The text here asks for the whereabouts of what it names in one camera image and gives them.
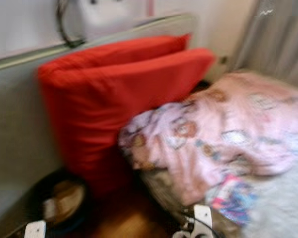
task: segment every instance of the curtain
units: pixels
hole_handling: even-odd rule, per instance
[[[298,0],[261,0],[229,69],[248,68],[298,86]]]

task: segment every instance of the wooden floor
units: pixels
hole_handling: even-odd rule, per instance
[[[70,238],[167,238],[177,224],[139,188],[111,194]]]

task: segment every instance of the cord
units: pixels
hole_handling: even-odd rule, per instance
[[[217,233],[216,231],[214,231],[208,224],[206,224],[205,222],[202,222],[200,219],[197,219],[195,217],[192,217],[184,212],[180,212],[182,215],[186,216],[186,217],[189,217],[191,219],[194,219],[195,221],[203,224],[204,226],[206,226],[207,228],[209,228],[211,230],[211,232],[213,233],[213,235],[215,236],[215,238],[225,238],[225,235],[222,234],[222,233]]]
[[[65,41],[65,44],[70,48],[76,48],[85,43],[85,39],[80,39],[76,41],[71,41],[63,28],[63,15],[69,4],[69,0],[57,0],[56,1],[56,20],[58,31],[61,34],[62,39]]]

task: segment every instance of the pink blanket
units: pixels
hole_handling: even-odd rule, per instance
[[[238,162],[241,174],[275,175],[298,154],[298,90],[230,73],[185,102],[135,117],[120,146],[134,169],[167,168],[184,205],[203,199]]]

